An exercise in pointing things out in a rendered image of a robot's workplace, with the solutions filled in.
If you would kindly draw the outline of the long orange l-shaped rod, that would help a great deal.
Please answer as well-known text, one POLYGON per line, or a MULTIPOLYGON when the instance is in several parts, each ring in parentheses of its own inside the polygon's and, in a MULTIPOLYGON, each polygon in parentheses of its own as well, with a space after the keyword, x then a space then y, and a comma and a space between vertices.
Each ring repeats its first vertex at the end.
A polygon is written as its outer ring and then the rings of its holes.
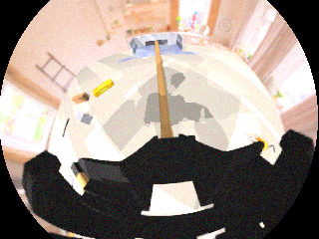
MULTIPOLYGON (((89 178, 87 176, 87 174, 85 174, 85 172, 83 172, 83 168, 81 168, 79 166, 79 162, 73 162, 71 164, 71 168, 72 168, 72 172, 73 174, 75 174, 76 176, 76 180, 79 180, 80 186, 81 187, 85 187, 85 184, 87 184, 89 182, 89 178)), ((71 234, 71 232, 69 232, 69 234, 67 236, 73 236, 73 238, 75 238, 76 234, 71 234)))

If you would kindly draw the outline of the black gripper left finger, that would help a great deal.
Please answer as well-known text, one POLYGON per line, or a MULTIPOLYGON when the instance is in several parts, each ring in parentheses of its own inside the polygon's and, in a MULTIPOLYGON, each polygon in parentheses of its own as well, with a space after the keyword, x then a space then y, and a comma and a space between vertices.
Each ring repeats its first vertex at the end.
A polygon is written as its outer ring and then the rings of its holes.
POLYGON ((152 208, 152 192, 155 191, 152 140, 125 159, 102 160, 84 156, 77 162, 89 179, 127 188, 136 203, 142 207, 141 211, 149 211, 149 208, 152 208))

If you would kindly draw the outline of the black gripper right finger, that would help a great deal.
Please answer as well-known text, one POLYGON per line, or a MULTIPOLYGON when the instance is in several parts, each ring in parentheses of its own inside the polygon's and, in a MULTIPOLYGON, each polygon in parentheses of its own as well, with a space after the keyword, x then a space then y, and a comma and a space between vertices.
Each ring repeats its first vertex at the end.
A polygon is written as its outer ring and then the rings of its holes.
POLYGON ((206 207, 212 204, 212 196, 216 194, 219 187, 227 179, 231 168, 238 166, 248 160, 255 158, 255 155, 262 154, 264 140, 257 140, 255 143, 247 144, 239 148, 223 151, 208 146, 202 142, 195 141, 196 152, 198 152, 199 179, 193 180, 196 196, 199 199, 199 206, 206 207))

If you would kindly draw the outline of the yellow rectangular block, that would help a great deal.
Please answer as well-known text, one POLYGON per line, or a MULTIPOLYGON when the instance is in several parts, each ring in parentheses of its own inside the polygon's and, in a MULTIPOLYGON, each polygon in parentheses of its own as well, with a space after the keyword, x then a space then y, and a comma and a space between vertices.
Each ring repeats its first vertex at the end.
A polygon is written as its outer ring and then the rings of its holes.
POLYGON ((111 79, 108 79, 102 85, 95 88, 95 90, 93 91, 93 96, 98 97, 101 93, 103 93, 104 91, 107 91, 108 88, 112 86, 113 86, 113 81, 111 81, 111 79))

